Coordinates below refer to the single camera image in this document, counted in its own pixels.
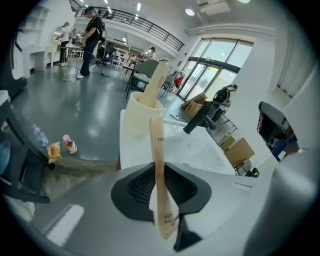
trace cup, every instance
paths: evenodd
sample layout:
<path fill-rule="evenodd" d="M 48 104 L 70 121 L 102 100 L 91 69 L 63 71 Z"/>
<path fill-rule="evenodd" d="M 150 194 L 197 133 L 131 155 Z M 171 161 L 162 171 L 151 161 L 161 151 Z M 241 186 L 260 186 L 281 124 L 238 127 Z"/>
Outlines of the cup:
<path fill-rule="evenodd" d="M 163 116 L 165 111 L 157 99 L 153 107 L 141 104 L 139 99 L 142 94 L 138 91 L 130 94 L 122 121 L 123 131 L 134 137 L 143 137 L 149 134 L 149 119 Z"/>

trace cup rim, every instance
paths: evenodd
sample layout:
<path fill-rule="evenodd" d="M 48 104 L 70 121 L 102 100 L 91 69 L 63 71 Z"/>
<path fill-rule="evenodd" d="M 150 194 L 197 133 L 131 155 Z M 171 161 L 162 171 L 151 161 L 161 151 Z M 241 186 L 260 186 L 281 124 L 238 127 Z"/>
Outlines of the cup rim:
<path fill-rule="evenodd" d="M 137 100 L 134 98 L 133 94 L 143 94 L 143 92 L 134 91 L 134 92 L 132 92 L 132 93 L 130 94 L 130 98 L 132 98 L 132 99 L 133 99 L 135 102 L 137 102 L 139 105 L 144 106 L 144 107 L 147 108 L 147 109 L 150 109 L 150 110 L 162 110 L 162 109 L 164 108 L 164 106 L 161 104 L 161 102 L 160 102 L 159 100 L 157 100 L 157 99 L 155 99 L 155 100 L 160 104 L 160 106 L 161 106 L 160 108 L 153 108 L 153 107 L 149 107 L 149 106 L 143 105 L 143 104 L 141 104 L 139 101 L 137 101 Z"/>

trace blue bowl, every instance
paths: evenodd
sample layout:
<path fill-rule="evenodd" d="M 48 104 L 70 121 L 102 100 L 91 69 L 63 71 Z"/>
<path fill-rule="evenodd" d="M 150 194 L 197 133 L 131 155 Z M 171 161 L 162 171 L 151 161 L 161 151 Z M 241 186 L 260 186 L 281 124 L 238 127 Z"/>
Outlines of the blue bowl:
<path fill-rule="evenodd" d="M 0 143 L 0 175 L 3 174 L 10 160 L 11 146 L 9 141 L 4 140 Z"/>

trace air conditioner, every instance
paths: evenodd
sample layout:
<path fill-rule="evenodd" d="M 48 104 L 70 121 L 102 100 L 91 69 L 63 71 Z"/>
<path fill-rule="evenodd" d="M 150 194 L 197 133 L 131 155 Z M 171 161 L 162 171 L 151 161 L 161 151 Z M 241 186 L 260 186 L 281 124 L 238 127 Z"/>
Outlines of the air conditioner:
<path fill-rule="evenodd" d="M 195 0 L 200 12 L 207 15 L 223 14 L 230 12 L 227 0 Z"/>

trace ceiling light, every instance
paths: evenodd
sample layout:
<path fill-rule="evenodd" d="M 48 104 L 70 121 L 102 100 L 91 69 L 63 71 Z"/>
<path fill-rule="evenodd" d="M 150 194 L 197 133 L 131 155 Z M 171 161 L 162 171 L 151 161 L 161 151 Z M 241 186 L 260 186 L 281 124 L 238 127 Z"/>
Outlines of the ceiling light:
<path fill-rule="evenodd" d="M 191 10 L 191 9 L 185 9 L 185 13 L 190 15 L 190 16 L 195 15 L 195 12 L 193 10 Z"/>

